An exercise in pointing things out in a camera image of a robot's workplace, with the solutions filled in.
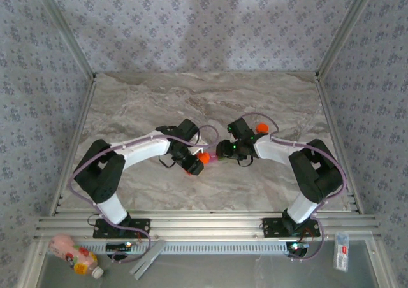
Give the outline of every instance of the wall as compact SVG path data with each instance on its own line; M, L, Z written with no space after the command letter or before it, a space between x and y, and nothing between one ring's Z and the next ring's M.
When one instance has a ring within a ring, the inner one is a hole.
M324 80L365 212L408 287L408 0L370 0Z
M352 0L57 0L96 72L316 70Z
M0 0L0 9L0 287L13 287L89 81L40 0Z

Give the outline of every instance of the bottle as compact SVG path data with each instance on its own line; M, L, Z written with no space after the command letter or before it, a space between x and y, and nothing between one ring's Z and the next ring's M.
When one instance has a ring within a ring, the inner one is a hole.
M94 278L100 278L103 274L95 254L86 248L75 245L75 242L68 235L58 234L54 236L48 244L48 248L55 256L66 260L78 274L92 275Z

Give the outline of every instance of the black mounting bracket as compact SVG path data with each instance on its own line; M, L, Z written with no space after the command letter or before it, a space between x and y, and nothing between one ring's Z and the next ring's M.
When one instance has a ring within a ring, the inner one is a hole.
M303 233L305 234L304 237L320 237L319 223L313 219L306 220L302 226L296 228L293 234L290 234L284 227L282 218L263 218L260 227L263 230L263 236L265 238L301 238Z
M129 222L126 223L126 227L134 227L137 229L142 229L146 232L150 232L150 219L129 219ZM103 219L97 219L94 226L94 235L95 239L107 239L107 238L115 238L115 239L137 239L141 238L144 239L146 236L143 234L139 234L135 231L125 230L125 229L117 229L109 225Z

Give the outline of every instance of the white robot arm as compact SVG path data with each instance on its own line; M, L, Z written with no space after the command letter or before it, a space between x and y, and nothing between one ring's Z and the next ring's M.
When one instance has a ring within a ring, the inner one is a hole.
M271 159L292 167L300 193L282 214L283 225L289 234L302 227L323 199L342 185L338 169L318 153L294 145L276 143L267 133L255 134L243 118L229 124L228 131L236 141L220 142L216 152L218 157L236 159L239 164L248 157L251 158L250 164L254 158ZM321 140L313 140L308 145L332 156Z
M105 140L96 140L80 161L77 169L96 154L111 147L119 148L92 162L75 177L75 181L88 193L110 222L123 224L129 218L129 214L120 203L116 193L122 172L151 157L171 154L171 158L188 173L200 174L204 168L196 155L200 150L166 137L166 135L171 135L191 141L194 136L197 136L197 133L197 126L185 119L178 127L158 127L145 136L120 143L109 144Z

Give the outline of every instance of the orange object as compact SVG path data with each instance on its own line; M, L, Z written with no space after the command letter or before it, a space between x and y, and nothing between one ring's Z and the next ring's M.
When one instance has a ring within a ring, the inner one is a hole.
M204 165L207 165L211 159L211 155L208 152L204 152L204 153L199 152L197 154L197 157Z
M269 131L269 127L267 124L264 123L260 123L256 126L256 132L260 133L260 132L265 132L267 133Z

